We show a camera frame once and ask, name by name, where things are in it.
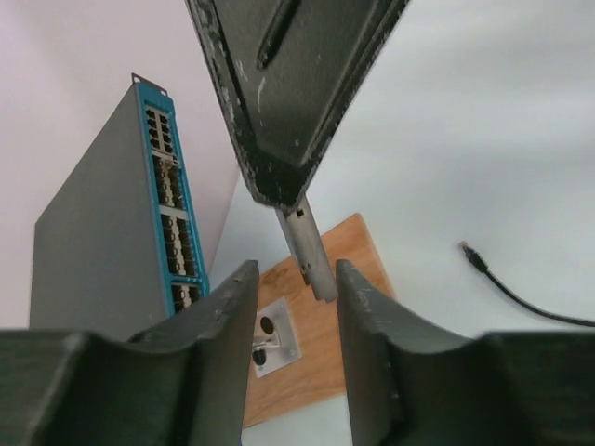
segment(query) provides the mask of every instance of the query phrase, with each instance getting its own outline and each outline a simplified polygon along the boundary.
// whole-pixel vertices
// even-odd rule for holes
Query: wooden board
[[[355,214],[323,236],[333,269],[346,258],[386,295],[394,296],[364,219]],[[293,364],[256,378],[250,364],[245,427],[345,392],[338,334],[337,304],[314,299],[292,257],[260,276],[258,308],[285,297],[302,357]]]

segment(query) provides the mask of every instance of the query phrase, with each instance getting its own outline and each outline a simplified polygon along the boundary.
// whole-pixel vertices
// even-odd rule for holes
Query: ethernet switch
[[[209,292],[174,103],[133,78],[35,224],[31,328],[125,340]]]

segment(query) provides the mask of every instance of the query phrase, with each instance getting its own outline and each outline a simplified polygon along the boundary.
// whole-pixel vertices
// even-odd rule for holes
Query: white wall
[[[136,72],[176,103],[205,262],[237,168],[183,1],[0,2],[0,327],[28,323],[33,224]]]
[[[595,320],[594,22],[589,1],[414,0],[312,182],[321,231],[361,212],[399,300],[463,335],[561,328],[496,293],[463,239],[526,299]],[[213,282],[287,255],[240,181]],[[245,445],[349,444],[344,407],[253,427]]]

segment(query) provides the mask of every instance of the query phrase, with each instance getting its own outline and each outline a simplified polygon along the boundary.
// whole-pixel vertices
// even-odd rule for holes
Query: cable
[[[538,308],[524,299],[521,299],[517,295],[511,292],[509,288],[507,288],[504,283],[502,283],[488,268],[487,264],[483,261],[482,257],[475,251],[473,248],[469,247],[466,242],[461,242],[458,244],[459,248],[465,254],[465,257],[469,261],[469,263],[477,269],[481,274],[485,274],[491,283],[493,283],[504,295],[512,299],[518,305],[528,309],[534,314],[537,314],[543,318],[552,319],[554,321],[570,323],[572,325],[580,325],[582,327],[595,327],[595,321],[587,321],[584,319],[577,319],[571,318],[568,316],[562,316],[556,313],[550,313],[549,311],[545,311],[544,309]]]

